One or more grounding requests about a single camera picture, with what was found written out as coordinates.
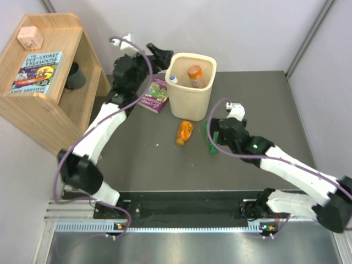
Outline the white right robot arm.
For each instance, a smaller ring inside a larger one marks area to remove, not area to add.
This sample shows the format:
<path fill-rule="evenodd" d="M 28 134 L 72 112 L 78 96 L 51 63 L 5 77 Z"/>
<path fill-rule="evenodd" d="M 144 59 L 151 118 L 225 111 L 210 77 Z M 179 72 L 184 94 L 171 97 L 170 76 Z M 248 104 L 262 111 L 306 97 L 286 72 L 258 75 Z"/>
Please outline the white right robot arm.
<path fill-rule="evenodd" d="M 286 213 L 311 218 L 335 233 L 347 230 L 351 219 L 350 177 L 321 173 L 266 138 L 251 136 L 246 120 L 213 118 L 208 131 L 218 133 L 216 146 L 227 146 L 228 155 L 275 174 L 302 191 L 297 194 L 266 188 L 256 198 L 255 208 L 260 216 Z"/>

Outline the small orange bottle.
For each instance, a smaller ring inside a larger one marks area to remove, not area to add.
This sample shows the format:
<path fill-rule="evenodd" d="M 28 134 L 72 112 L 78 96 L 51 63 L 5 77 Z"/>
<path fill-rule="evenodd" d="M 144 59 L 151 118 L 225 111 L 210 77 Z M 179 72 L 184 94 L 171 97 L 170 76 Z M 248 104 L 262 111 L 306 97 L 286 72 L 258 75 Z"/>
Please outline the small orange bottle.
<path fill-rule="evenodd" d="M 184 144 L 190 139 L 193 128 L 194 126 L 190 121 L 182 121 L 177 132 L 175 143 L 178 146 L 184 146 Z"/>

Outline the orange bottle white cap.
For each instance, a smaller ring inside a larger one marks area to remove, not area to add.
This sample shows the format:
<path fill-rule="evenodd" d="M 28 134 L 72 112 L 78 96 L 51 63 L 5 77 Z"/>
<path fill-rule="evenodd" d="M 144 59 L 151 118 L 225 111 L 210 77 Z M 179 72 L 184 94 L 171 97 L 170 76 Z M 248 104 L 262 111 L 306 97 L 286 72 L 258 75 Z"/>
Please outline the orange bottle white cap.
<path fill-rule="evenodd" d="M 192 65 L 191 67 L 189 67 L 187 70 L 187 74 L 193 88 L 203 89 L 206 87 L 203 72 L 199 65 Z"/>

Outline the green plastic bottle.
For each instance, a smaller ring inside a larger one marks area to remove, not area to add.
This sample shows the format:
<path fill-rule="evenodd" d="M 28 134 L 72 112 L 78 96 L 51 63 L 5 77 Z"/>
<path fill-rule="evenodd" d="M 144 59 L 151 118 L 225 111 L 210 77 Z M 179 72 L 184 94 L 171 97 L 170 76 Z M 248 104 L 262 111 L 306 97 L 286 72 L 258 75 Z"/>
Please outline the green plastic bottle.
<path fill-rule="evenodd" d="M 208 147 L 209 153 L 210 154 L 216 154 L 217 153 L 217 149 L 214 147 L 214 145 L 208 139 L 208 135 L 207 135 L 207 121 L 205 121 L 204 124 L 203 124 L 203 130 L 204 130 L 205 143 L 206 143 L 206 145 Z M 211 132 L 211 135 L 212 135 L 212 140 L 215 143 L 217 143 L 219 133 L 217 131 L 215 131 L 215 132 Z"/>

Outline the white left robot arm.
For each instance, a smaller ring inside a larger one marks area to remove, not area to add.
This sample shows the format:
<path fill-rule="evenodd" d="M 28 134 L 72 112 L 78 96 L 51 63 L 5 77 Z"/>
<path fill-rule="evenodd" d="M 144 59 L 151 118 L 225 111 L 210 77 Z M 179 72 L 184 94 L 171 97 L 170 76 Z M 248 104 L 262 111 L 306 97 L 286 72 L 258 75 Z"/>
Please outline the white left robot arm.
<path fill-rule="evenodd" d="M 58 168 L 54 181 L 82 191 L 89 198 L 106 207 L 113 218 L 123 215 L 125 206 L 120 193 L 110 187 L 97 168 L 98 158 L 115 130 L 127 119 L 142 98 L 137 95 L 145 79 L 169 68 L 174 52 L 160 49 L 152 43 L 145 52 L 124 38 L 112 37 L 112 45 L 119 47 L 123 56 L 114 62 L 111 90 L 100 111 L 83 136 L 68 150 L 58 153 Z"/>

